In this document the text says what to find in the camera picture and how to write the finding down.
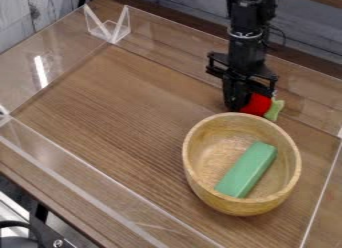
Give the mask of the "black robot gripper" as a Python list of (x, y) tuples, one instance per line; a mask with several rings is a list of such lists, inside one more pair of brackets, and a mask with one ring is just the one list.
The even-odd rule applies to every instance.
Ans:
[(254, 93), (272, 98), (278, 81), (266, 66), (269, 29), (230, 33), (229, 52), (207, 54), (206, 72), (222, 80), (225, 105), (239, 111)]

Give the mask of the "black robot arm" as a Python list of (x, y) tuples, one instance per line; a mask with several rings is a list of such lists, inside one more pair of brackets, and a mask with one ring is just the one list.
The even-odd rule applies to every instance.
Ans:
[(207, 54), (206, 72), (222, 80), (225, 105), (231, 111), (264, 116), (278, 81), (266, 66), (270, 21), (276, 0), (227, 0), (229, 52)]

